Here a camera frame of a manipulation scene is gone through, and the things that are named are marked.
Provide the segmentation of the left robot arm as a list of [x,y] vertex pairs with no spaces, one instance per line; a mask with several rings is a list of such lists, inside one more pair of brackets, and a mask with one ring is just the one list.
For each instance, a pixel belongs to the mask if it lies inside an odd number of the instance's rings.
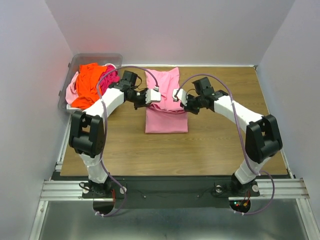
[[111,193],[112,184],[102,160],[108,116],[126,101],[133,103],[134,108],[138,109],[161,100],[158,85],[138,90],[138,78],[136,73],[124,71],[122,79],[111,83],[92,106],[71,115],[69,146],[83,160],[88,173],[88,183],[80,184],[84,193],[91,192],[100,197]]

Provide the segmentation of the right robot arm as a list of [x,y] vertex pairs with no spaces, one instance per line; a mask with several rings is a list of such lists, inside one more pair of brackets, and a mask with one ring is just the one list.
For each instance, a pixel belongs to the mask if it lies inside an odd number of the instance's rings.
[[205,108],[220,114],[236,125],[244,160],[231,176],[230,189],[235,195],[246,192],[263,166],[282,148],[283,142],[275,116],[256,113],[236,102],[231,90],[214,90],[209,74],[200,74],[193,81],[196,95],[182,88],[174,91],[172,97],[180,101],[185,112],[197,115]]

